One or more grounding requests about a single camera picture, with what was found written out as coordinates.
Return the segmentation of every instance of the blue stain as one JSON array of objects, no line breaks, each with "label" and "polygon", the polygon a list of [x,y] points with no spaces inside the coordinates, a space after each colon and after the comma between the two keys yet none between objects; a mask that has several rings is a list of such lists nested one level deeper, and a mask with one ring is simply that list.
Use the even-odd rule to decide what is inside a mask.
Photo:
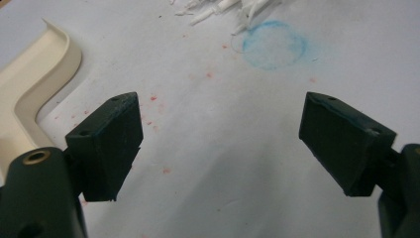
[{"label": "blue stain", "polygon": [[297,63],[307,50],[305,38],[279,21],[264,22],[248,30],[244,58],[255,67],[273,70]]}]

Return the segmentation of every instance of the black mechanical part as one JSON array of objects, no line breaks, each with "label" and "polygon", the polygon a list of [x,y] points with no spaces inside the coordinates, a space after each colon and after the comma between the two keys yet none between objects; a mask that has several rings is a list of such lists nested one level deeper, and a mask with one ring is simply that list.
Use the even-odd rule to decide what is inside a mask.
[{"label": "black mechanical part", "polygon": [[337,98],[306,94],[299,138],[347,196],[374,186],[382,237],[420,237],[420,145],[391,149],[396,134]]},{"label": "black mechanical part", "polygon": [[65,137],[14,160],[0,187],[0,238],[87,237],[78,196],[116,200],[143,141],[136,92],[111,98]]}]

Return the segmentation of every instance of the white tabletop surface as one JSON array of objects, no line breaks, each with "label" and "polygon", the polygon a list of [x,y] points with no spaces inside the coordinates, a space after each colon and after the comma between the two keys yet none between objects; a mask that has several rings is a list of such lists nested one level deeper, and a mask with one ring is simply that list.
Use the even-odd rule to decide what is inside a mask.
[{"label": "white tabletop surface", "polygon": [[145,140],[89,237],[380,237],[377,188],[348,198],[298,139],[305,93],[342,99],[420,143],[420,1],[289,0],[237,37],[238,6],[191,27],[186,0],[13,0],[0,67],[46,28],[78,43],[75,77],[39,114],[59,148],[106,99],[140,96]]}]

